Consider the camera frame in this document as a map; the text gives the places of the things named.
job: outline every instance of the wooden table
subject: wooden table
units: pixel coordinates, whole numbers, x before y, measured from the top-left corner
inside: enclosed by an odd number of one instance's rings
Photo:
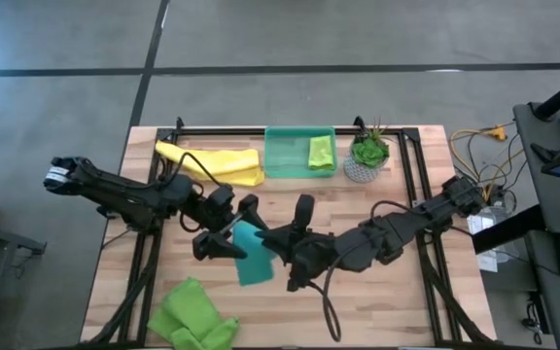
[[[429,179],[434,194],[441,183],[454,175],[444,128],[441,125],[417,126],[423,144]],[[133,127],[127,142],[122,172],[124,177],[147,182],[155,144],[156,127]],[[351,136],[337,136],[338,160],[348,153]],[[316,206],[311,223],[315,231],[343,233],[368,217],[372,204],[380,199],[407,204],[403,165],[399,145],[390,144],[391,158],[379,177],[362,185],[350,181],[342,167],[327,179],[265,179],[255,188],[236,188],[233,204],[246,193],[260,199],[259,213],[271,228],[293,219],[295,204],[301,193],[315,196]],[[260,151],[263,164],[262,136],[180,136],[181,147],[203,150]],[[417,192],[422,193],[415,157],[410,152]],[[212,185],[205,183],[211,192]],[[394,207],[381,206],[379,214]],[[458,220],[457,225],[465,225]],[[107,227],[105,239],[123,232],[122,222]],[[201,281],[207,294],[225,317],[237,316],[241,329],[233,346],[395,346],[433,345],[427,302],[415,241],[404,254],[388,266],[373,262],[363,273],[336,271],[332,278],[331,300],[342,327],[342,340],[335,343],[326,327],[321,296],[311,289],[296,293],[286,291],[289,268],[274,261],[272,281],[242,288],[237,282],[234,261],[229,259],[199,262],[192,256],[193,234],[184,232],[178,220],[166,222],[161,241],[159,267],[153,297],[153,308],[163,297],[188,276]],[[488,336],[495,338],[492,317],[477,267],[472,241],[457,231],[446,233],[443,245],[453,292],[469,316]],[[123,299],[131,265],[135,234],[126,235],[102,252],[89,300],[82,340],[92,338],[112,316]],[[315,281],[323,285],[322,278]],[[444,306],[438,302],[444,333],[448,334]],[[133,312],[131,333],[138,326]],[[166,345],[149,332],[147,346]]]

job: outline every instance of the yellow cloth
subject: yellow cloth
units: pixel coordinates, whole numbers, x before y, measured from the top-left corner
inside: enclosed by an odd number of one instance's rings
[[[310,139],[308,167],[312,170],[333,170],[332,137],[319,136]]]
[[[155,150],[174,162],[178,162],[183,153],[191,153],[213,177],[222,183],[256,186],[264,181],[264,172],[259,165],[259,152],[257,150],[186,150],[162,141],[157,141]],[[202,168],[190,157],[185,158],[183,167],[190,170],[196,180],[210,180]]]

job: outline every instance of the teal cloth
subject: teal cloth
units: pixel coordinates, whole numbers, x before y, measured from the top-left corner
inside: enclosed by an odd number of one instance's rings
[[[273,279],[274,254],[263,246],[263,239],[255,233],[260,231],[249,223],[240,221],[232,228],[232,244],[248,254],[245,259],[235,259],[239,285],[250,286]]]
[[[200,282],[188,278],[165,297],[147,326],[178,350],[228,350],[239,323],[223,320]]]

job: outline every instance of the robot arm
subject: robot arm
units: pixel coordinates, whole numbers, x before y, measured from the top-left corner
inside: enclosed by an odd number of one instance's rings
[[[267,229],[257,214],[259,200],[254,195],[243,198],[233,214],[234,193],[230,185],[223,184],[205,197],[183,174],[174,174],[166,182],[142,184],[100,170],[85,157],[55,157],[43,184],[51,193],[83,196],[99,204],[99,213],[118,213],[130,228],[146,234],[158,232],[161,220],[181,211],[204,229],[192,242],[193,255],[198,260],[245,258],[245,252],[228,242],[230,230],[238,220]]]
[[[393,204],[381,201],[375,204]],[[468,179],[453,177],[442,185],[442,193],[403,213],[374,216],[357,227],[333,236],[307,228],[312,217],[314,198],[302,195],[297,202],[296,218],[286,226],[260,231],[262,245],[282,261],[291,264],[287,290],[294,292],[326,271],[339,259],[340,269],[361,272],[373,260],[389,264],[403,253],[403,246],[423,230],[442,233],[452,226],[451,216],[467,217],[480,211],[484,202],[480,191]]]

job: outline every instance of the white plant pot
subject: white plant pot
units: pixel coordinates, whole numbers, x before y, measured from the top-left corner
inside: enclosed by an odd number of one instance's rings
[[[358,183],[368,183],[377,178],[377,175],[379,175],[381,169],[387,161],[388,157],[382,160],[381,164],[379,164],[376,168],[369,168],[363,164],[357,163],[350,150],[349,155],[345,158],[343,163],[343,168],[345,170],[345,174],[351,180]]]

